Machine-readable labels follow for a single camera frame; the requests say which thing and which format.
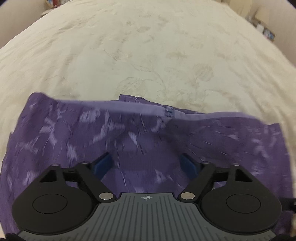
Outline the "cluttered nightstand items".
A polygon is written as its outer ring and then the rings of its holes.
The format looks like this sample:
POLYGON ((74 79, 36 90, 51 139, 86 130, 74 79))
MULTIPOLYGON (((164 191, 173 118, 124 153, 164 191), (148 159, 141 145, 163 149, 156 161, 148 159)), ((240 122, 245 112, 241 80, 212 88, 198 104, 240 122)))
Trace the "cluttered nightstand items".
POLYGON ((275 33, 269 29, 269 10, 265 7, 259 7, 253 16, 247 16, 250 22, 258 32, 271 42, 275 40, 275 33))

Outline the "purple patterned garment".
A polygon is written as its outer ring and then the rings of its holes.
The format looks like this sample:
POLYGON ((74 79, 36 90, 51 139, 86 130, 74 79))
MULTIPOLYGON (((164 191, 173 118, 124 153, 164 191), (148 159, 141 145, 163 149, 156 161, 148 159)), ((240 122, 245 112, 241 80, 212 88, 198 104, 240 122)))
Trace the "purple patterned garment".
POLYGON ((292 197, 281 127, 238 112, 199 113, 121 95, 114 101, 55 100, 33 93, 10 134, 1 167, 1 226, 17 233, 13 201, 52 164, 69 168, 104 153, 114 193, 173 192, 189 183, 179 158, 240 164, 277 197, 292 197))

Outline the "cream floral bedspread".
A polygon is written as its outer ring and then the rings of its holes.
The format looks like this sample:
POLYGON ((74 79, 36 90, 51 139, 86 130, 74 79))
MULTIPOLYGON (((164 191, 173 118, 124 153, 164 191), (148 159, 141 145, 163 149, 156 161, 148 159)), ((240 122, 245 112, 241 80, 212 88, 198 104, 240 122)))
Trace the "cream floral bedspread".
POLYGON ((120 94, 279 123, 295 160, 295 67, 215 1, 70 1, 1 48, 1 154, 28 97, 120 94))

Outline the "shelf with colourful items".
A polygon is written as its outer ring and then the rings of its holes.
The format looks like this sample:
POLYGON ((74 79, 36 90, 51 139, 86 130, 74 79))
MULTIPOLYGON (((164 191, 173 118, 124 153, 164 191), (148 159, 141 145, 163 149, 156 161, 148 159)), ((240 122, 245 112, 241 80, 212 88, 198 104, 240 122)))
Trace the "shelf with colourful items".
POLYGON ((55 8, 58 8, 64 4, 66 4, 69 1, 70 0, 45 0, 47 9, 43 13, 41 13, 41 16, 45 16, 46 14, 48 14, 49 12, 54 10, 55 8))

